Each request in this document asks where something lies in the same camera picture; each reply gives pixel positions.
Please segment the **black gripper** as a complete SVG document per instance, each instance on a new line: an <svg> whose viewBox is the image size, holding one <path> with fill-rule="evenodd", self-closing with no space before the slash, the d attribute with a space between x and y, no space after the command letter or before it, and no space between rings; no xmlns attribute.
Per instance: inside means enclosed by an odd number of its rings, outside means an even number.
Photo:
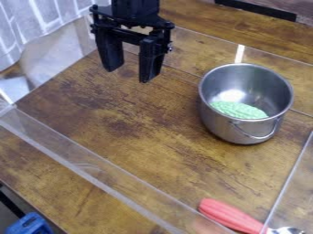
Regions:
<svg viewBox="0 0 313 234"><path fill-rule="evenodd" d="M105 69L123 65L122 43L139 46L139 81L147 83L162 71L165 54L171 50L175 24L159 16L159 0L111 0L93 5L91 31Z"/></svg>

